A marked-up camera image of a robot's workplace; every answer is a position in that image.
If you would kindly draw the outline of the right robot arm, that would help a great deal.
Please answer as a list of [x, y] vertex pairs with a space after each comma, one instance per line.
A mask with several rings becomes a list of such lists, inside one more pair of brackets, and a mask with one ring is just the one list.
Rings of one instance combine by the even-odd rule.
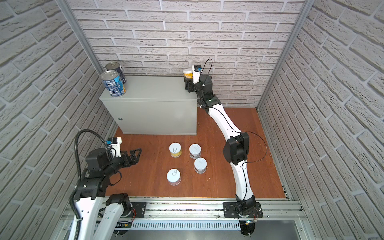
[[230, 163], [234, 173], [236, 184], [236, 205], [235, 210], [242, 217], [254, 216], [254, 219], [261, 216], [261, 210], [256, 206], [256, 198], [251, 189], [248, 176], [248, 154], [250, 137], [246, 132], [241, 132], [225, 112], [225, 109], [214, 94], [212, 77], [202, 75], [200, 80], [184, 77], [185, 89], [189, 93], [197, 94], [197, 103], [200, 108], [215, 121], [224, 135], [226, 143], [223, 148], [225, 160]]

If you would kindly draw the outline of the large blue can gold lid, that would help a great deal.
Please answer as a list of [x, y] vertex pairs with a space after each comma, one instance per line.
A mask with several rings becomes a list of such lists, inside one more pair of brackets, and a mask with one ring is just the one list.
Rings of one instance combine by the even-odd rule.
[[117, 71], [109, 70], [100, 75], [107, 91], [113, 97], [120, 97], [126, 93], [125, 86]]

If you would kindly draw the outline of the white can with date stamp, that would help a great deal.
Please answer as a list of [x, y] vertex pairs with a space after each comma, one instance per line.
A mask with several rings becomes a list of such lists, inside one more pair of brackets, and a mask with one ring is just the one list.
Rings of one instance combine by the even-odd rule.
[[194, 162], [195, 172], [198, 174], [203, 174], [207, 169], [207, 161], [204, 158], [197, 158]]

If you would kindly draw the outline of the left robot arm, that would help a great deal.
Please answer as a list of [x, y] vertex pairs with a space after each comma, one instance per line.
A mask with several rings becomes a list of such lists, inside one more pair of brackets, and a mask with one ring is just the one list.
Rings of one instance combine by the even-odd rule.
[[139, 162], [142, 149], [117, 154], [113, 148], [96, 149], [86, 157], [88, 167], [70, 197], [75, 216], [71, 240], [109, 240], [121, 217], [135, 219], [136, 210], [126, 193], [105, 200], [110, 177]]

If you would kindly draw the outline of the tall dark blue can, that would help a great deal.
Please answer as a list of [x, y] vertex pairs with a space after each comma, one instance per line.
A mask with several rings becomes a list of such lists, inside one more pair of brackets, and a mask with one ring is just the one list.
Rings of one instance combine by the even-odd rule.
[[106, 64], [105, 67], [106, 67], [107, 71], [116, 71], [116, 72], [118, 72], [119, 75], [120, 75], [120, 79], [123, 82], [123, 84], [126, 83], [126, 77], [125, 77], [123, 68], [121, 67], [121, 65], [118, 62], [110, 62], [110, 63]]

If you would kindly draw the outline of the orange can with white lid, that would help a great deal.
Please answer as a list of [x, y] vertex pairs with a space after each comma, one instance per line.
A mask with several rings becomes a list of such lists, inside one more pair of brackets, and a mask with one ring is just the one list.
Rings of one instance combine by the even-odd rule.
[[186, 79], [193, 79], [194, 78], [193, 72], [194, 71], [193, 71], [192, 68], [184, 69], [183, 70], [184, 78], [186, 78]]

